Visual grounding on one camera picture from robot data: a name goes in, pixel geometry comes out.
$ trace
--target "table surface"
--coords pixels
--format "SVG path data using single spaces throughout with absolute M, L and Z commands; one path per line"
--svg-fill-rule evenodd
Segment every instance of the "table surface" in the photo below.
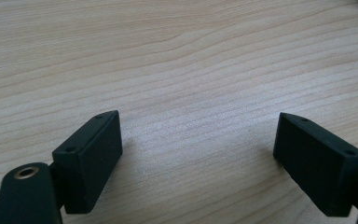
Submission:
M 355 223 L 271 152 L 280 112 L 358 147 L 358 0 L 0 0 L 0 183 L 109 110 L 124 154 L 64 223 Z

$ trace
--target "black bracket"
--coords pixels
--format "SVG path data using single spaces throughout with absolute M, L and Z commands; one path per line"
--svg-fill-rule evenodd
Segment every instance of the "black bracket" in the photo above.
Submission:
M 122 155 L 119 114 L 90 119 L 52 152 L 54 162 L 7 173 L 0 188 L 0 224 L 60 224 L 60 208 L 87 214 Z
M 273 155 L 328 217 L 358 208 L 358 148 L 309 119 L 281 113 Z

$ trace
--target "black object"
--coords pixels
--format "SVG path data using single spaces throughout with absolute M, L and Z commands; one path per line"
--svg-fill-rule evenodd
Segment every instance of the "black object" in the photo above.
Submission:
M 281 113 L 273 155 L 318 208 L 347 217 L 358 208 L 358 148 L 309 119 Z
M 29 163 L 6 174 L 0 224 L 60 224 L 60 208 L 86 214 L 122 155 L 117 111 L 95 116 L 53 151 L 54 162 Z

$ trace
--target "screw hole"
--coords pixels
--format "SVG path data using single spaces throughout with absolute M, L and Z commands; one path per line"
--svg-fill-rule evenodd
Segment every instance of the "screw hole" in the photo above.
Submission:
M 350 151 L 350 150 L 346 150 L 345 151 L 348 155 L 351 155 L 351 156 L 353 156 L 354 154 L 356 154 L 356 153 L 354 153 L 353 151 Z
M 66 152 L 74 152 L 74 151 L 76 151 L 76 147 L 68 147 L 65 151 Z
M 39 172 L 39 168 L 37 168 L 35 166 L 27 167 L 27 168 L 24 168 L 24 169 L 18 171 L 14 175 L 14 178 L 16 178 L 16 179 L 26 179 L 26 178 L 29 178 L 29 177 L 35 175 L 37 172 Z

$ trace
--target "wood grain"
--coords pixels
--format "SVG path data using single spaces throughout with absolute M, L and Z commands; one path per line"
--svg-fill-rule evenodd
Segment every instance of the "wood grain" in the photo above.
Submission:
M 0 182 L 113 109 L 124 155 L 65 223 L 355 223 L 271 151 L 281 111 L 358 147 L 358 0 L 0 0 Z

